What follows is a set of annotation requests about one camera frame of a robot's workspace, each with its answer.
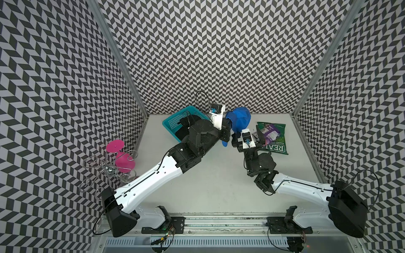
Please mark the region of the blue baseball cap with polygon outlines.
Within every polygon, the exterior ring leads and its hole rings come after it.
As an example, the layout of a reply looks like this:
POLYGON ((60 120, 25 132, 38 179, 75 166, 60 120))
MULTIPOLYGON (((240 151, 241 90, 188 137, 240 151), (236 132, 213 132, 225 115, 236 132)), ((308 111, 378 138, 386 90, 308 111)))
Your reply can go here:
POLYGON ((246 129, 251 121, 251 114, 246 107, 237 107, 232 111, 226 113, 225 118, 223 118, 223 123, 225 119, 231 124, 232 131, 239 138, 242 130, 246 129))

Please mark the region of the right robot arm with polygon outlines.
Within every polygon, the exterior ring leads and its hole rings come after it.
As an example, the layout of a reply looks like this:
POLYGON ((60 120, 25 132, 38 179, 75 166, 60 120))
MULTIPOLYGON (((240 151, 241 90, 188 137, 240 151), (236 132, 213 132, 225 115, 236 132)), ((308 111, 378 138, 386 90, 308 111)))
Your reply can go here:
POLYGON ((365 236, 368 214, 367 203, 342 180, 319 183, 301 180, 278 172, 270 152, 260 153, 264 140, 256 139, 249 129, 232 134, 232 146, 244 155, 247 175, 254 178, 256 186, 266 195, 285 194, 309 201, 314 208, 299 211, 291 206, 285 223, 292 222, 300 228, 336 228, 344 234, 365 236))

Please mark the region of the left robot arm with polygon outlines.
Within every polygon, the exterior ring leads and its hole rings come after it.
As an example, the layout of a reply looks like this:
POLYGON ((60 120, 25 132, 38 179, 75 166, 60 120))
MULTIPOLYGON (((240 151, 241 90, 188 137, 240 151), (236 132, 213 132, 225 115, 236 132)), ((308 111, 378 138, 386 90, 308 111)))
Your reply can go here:
POLYGON ((101 193, 103 211, 114 237, 121 237, 135 227, 166 232, 171 217, 165 207, 145 208, 141 203, 167 182, 183 175, 201 162, 204 155, 219 141, 229 142, 232 122, 223 118, 221 126, 205 119, 189 129, 183 141, 169 149, 159 164, 134 181, 101 193))

